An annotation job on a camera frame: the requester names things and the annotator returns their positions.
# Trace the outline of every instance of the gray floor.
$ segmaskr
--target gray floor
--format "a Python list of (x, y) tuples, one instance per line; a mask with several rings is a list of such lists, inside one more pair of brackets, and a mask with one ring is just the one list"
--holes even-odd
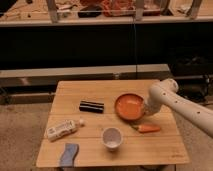
[[(13, 97), (10, 104), (0, 105), (0, 171), (54, 170), (51, 168), (39, 169), (35, 166), (45, 124), (51, 109), (51, 100), (52, 96), (43, 96), (42, 98), (21, 96)], [(174, 113), (174, 116), (191, 161), (189, 164), (177, 165), (176, 167), (168, 166), (162, 170), (213, 171), (212, 138), (180, 115)], [(110, 167), (75, 170), (139, 171), (143, 169), (139, 167)]]

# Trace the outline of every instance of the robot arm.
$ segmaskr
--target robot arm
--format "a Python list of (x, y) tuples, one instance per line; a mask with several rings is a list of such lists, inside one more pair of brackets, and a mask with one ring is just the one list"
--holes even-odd
[(151, 85), (149, 97), (145, 100), (146, 114), (157, 113), (164, 104), (213, 137), (213, 110), (182, 98), (176, 94), (177, 91), (178, 85), (173, 79)]

